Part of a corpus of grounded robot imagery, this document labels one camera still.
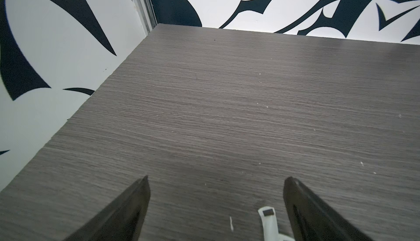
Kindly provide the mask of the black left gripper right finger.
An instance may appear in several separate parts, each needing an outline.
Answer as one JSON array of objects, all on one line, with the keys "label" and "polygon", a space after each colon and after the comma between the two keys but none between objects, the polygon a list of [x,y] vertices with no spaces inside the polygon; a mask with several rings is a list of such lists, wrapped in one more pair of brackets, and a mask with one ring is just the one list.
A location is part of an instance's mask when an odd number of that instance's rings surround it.
[{"label": "black left gripper right finger", "polygon": [[283,199],[296,241],[370,241],[300,180],[284,181]]}]

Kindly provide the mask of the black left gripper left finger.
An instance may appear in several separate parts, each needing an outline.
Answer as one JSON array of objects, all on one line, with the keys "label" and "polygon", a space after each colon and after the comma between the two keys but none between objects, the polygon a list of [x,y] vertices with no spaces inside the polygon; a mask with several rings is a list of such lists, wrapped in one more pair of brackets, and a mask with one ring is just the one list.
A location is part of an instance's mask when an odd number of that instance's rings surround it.
[{"label": "black left gripper left finger", "polygon": [[145,220],[151,189],[148,177],[136,180],[67,241],[137,241]]}]

